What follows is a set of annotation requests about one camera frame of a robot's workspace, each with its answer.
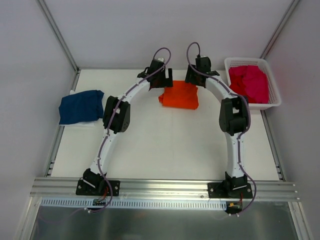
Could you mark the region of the orange t shirt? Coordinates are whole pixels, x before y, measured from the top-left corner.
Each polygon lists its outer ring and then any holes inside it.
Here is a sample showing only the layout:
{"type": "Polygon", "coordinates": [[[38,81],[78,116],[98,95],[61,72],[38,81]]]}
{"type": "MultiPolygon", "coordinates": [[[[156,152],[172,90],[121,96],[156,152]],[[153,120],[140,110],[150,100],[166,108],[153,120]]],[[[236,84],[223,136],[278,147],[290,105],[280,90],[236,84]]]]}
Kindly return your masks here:
{"type": "Polygon", "coordinates": [[[163,107],[196,110],[199,107],[198,87],[182,80],[174,80],[158,97],[163,107]]]}

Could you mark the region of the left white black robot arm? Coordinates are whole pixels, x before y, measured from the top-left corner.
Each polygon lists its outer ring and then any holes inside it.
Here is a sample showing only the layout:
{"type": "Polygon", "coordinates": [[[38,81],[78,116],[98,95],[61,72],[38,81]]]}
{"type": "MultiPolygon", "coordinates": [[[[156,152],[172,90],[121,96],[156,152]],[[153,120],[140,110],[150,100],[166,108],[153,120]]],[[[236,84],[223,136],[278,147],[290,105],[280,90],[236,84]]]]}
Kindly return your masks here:
{"type": "Polygon", "coordinates": [[[115,185],[107,183],[108,168],[117,140],[129,127],[131,121],[131,102],[142,93],[151,89],[171,88],[173,71],[166,69],[167,62],[159,57],[137,75],[136,82],[122,95],[109,96],[102,117],[103,135],[95,159],[80,178],[76,194],[80,196],[106,196],[115,185]]]}

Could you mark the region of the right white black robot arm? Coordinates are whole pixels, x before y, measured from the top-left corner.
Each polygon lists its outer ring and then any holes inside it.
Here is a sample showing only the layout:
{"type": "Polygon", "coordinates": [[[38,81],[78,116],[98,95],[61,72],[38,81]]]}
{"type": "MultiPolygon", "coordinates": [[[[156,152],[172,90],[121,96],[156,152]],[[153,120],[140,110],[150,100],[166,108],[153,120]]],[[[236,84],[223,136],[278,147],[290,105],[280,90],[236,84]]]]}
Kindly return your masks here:
{"type": "Polygon", "coordinates": [[[211,71],[207,56],[198,54],[195,64],[188,64],[185,82],[207,89],[220,102],[218,123],[226,139],[227,170],[225,179],[212,191],[223,198],[251,199],[253,193],[242,161],[244,134],[251,125],[247,100],[231,90],[216,71],[211,71]]]}

